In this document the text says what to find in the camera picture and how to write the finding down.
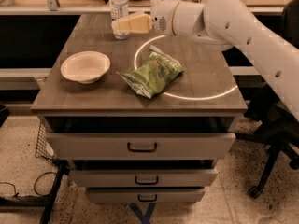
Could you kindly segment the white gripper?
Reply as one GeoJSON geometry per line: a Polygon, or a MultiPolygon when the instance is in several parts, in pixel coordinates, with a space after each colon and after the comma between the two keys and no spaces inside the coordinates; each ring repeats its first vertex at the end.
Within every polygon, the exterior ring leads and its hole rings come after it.
{"type": "Polygon", "coordinates": [[[118,18],[111,23],[114,32],[145,34],[154,28],[164,35],[176,35],[174,18],[179,0],[150,0],[150,15],[142,12],[118,18]]]}

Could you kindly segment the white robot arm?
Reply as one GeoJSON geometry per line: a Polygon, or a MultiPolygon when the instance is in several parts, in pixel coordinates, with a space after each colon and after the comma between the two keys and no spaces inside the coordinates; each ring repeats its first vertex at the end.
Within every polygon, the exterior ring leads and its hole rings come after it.
{"type": "Polygon", "coordinates": [[[299,50],[260,23],[240,0],[151,0],[150,14],[116,19],[112,29],[140,34],[154,29],[213,49],[236,47],[299,119],[299,50]]]}

